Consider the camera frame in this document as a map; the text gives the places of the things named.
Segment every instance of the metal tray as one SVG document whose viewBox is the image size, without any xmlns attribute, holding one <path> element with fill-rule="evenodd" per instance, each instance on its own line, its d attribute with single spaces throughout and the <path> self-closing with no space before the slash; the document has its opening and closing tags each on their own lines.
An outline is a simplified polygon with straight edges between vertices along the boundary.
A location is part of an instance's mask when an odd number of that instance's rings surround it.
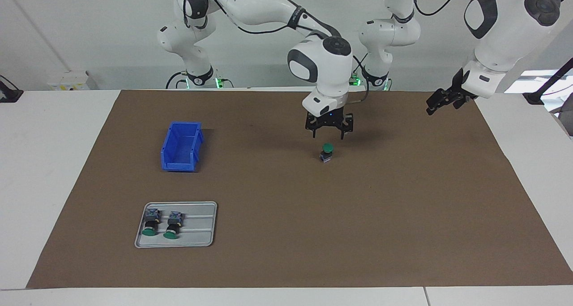
<svg viewBox="0 0 573 306">
<path fill-rule="evenodd" d="M 153 237 L 141 234 L 145 224 L 143 216 L 148 208 L 157 208 L 162 211 L 161 223 L 158 225 L 157 234 Z M 163 236 L 167 229 L 167 219 L 171 211 L 184 214 L 184 220 L 177 239 L 167 239 Z M 135 236 L 135 246 L 137 248 L 210 246 L 213 243 L 213 235 L 215 234 L 216 215 L 217 204 L 215 202 L 148 203 L 141 213 L 137 236 Z"/>
</svg>

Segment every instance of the brown paper mat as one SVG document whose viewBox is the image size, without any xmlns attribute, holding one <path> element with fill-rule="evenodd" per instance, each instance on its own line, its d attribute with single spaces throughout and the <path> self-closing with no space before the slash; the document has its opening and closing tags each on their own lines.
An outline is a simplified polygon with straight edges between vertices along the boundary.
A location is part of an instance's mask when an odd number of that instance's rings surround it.
<svg viewBox="0 0 573 306">
<path fill-rule="evenodd" d="M 475 104 L 374 93 L 340 141 L 312 139 L 304 96 L 122 91 L 28 288 L 573 284 Z M 199 173 L 161 170 L 171 121 L 203 123 Z M 203 200 L 211 247 L 134 247 L 147 202 Z"/>
</svg>

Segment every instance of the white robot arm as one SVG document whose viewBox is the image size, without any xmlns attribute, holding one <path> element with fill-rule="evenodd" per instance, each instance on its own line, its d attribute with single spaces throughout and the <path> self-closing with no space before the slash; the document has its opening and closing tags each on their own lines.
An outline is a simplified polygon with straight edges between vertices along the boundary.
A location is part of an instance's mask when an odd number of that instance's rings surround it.
<svg viewBox="0 0 573 306">
<path fill-rule="evenodd" d="M 447 104 L 460 108 L 492 96 L 506 73 L 547 38 L 559 19 L 560 0 L 471 0 L 465 23 L 479 43 L 452 86 L 428 99 L 429 115 Z"/>
<path fill-rule="evenodd" d="M 163 49 L 183 59 L 189 82 L 198 88 L 214 87 L 216 77 L 207 51 L 195 43 L 211 35 L 217 25 L 209 14 L 184 14 L 183 5 L 183 0 L 174 0 L 176 19 L 157 32 L 157 39 Z"/>
<path fill-rule="evenodd" d="M 158 38 L 166 50 L 184 59 L 189 75 L 201 77 L 192 79 L 195 85 L 205 84 L 213 69 L 205 51 L 190 45 L 214 31 L 209 14 L 217 10 L 222 10 L 236 25 L 236 22 L 250 26 L 282 22 L 285 24 L 282 28 L 292 28 L 306 36 L 288 53 L 291 73 L 316 83 L 315 90 L 303 100 L 303 106 L 315 117 L 344 107 L 352 72 L 350 43 L 335 28 L 320 22 L 291 0 L 176 0 L 176 16 L 184 18 L 187 27 L 182 26 L 181 20 L 176 21 L 163 28 Z"/>
<path fill-rule="evenodd" d="M 414 0 L 385 0 L 392 13 L 390 19 L 374 19 L 360 28 L 360 42 L 368 50 L 362 76 L 374 87 L 381 86 L 388 77 L 392 55 L 388 46 L 412 45 L 420 38 L 420 24 L 414 18 Z"/>
</svg>

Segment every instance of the white wall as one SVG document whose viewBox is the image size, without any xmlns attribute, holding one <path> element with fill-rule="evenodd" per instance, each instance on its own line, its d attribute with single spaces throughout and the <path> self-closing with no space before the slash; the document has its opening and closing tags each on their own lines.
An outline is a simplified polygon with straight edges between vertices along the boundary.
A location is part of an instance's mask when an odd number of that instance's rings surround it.
<svg viewBox="0 0 573 306">
<path fill-rule="evenodd" d="M 573 57 L 573 22 L 555 37 L 529 69 L 560 69 L 571 57 Z"/>
<path fill-rule="evenodd" d="M 444 1 L 419 0 L 419 4 L 430 11 Z M 463 21 L 467 1 L 453 0 L 438 16 L 417 16 L 423 29 L 419 42 L 391 48 L 393 89 L 449 85 L 476 42 Z M 389 17 L 382 0 L 295 2 L 337 27 L 359 57 L 365 52 L 358 41 L 360 24 Z M 555 33 L 518 63 L 506 86 L 530 68 L 571 20 L 573 0 L 563 5 L 561 17 Z M 200 45 L 224 77 L 236 86 L 304 85 L 286 66 L 286 54 L 301 40 L 299 34 L 284 30 L 252 36 L 237 30 L 223 14 L 216 19 L 217 31 Z M 28 90 L 46 89 L 47 74 L 67 68 L 89 71 L 100 88 L 163 88 L 172 73 L 184 69 L 177 55 L 163 51 L 156 42 L 156 30 L 171 21 L 172 0 L 0 0 L 0 73 Z M 555 65 L 560 59 L 553 61 L 550 56 L 544 61 L 543 65 Z"/>
</svg>

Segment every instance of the table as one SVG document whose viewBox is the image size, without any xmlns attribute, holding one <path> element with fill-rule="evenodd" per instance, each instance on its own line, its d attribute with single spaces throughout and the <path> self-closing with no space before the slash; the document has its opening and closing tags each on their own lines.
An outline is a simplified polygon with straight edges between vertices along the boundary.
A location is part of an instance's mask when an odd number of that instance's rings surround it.
<svg viewBox="0 0 573 306">
<path fill-rule="evenodd" d="M 291 88 L 307 91 L 305 88 Z M 0 300 L 17 304 L 569 305 L 573 286 L 358 289 L 58 289 L 26 286 L 61 209 L 90 154 L 118 90 L 27 92 L 0 106 Z M 573 266 L 573 142 L 542 106 L 521 95 L 479 99 L 479 109 L 569 266 Z M 21 222 L 22 217 L 31 222 Z M 26 234 L 31 239 L 20 240 Z"/>
</svg>

